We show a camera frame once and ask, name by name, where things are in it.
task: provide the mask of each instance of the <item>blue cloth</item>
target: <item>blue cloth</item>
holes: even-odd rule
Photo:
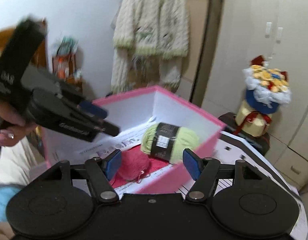
[[[18,185],[0,185],[0,222],[7,222],[7,203],[19,191],[21,191],[21,186]]]
[[[256,111],[259,111],[261,114],[273,114],[280,106],[280,104],[276,102],[271,102],[272,108],[269,108],[267,105],[257,102],[254,98],[254,90],[246,90],[245,98],[250,107],[254,108]]]
[[[273,74],[273,73],[272,73],[272,78],[276,78],[276,79],[281,80],[281,77],[280,77],[278,74]]]

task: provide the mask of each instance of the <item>hand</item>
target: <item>hand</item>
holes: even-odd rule
[[[17,110],[3,100],[0,100],[0,117],[14,124],[0,130],[0,146],[11,147],[16,145],[37,127],[35,123],[26,123]]]

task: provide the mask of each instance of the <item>hanging sweater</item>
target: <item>hanging sweater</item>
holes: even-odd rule
[[[181,61],[189,47],[189,23],[186,0],[123,0],[117,17],[113,43],[115,56],[112,90],[127,89],[127,74],[132,58],[158,56],[165,83],[179,83]]]

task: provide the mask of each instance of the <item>cabinet door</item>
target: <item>cabinet door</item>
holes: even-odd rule
[[[308,114],[291,142],[290,148],[308,160]]]
[[[269,66],[288,71],[292,102],[273,115],[269,133],[289,144],[308,107],[308,0],[280,0],[278,26],[282,39]]]
[[[274,40],[265,37],[267,22],[275,28],[278,0],[225,0],[213,67],[202,107],[236,112],[245,90],[242,69],[259,55],[272,53]]]
[[[300,187],[308,182],[308,162],[289,148],[274,164],[274,168],[295,181]]]

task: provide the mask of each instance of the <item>black yarn label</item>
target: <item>black yarn label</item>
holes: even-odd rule
[[[170,161],[179,126],[159,123],[153,139],[151,156]]]

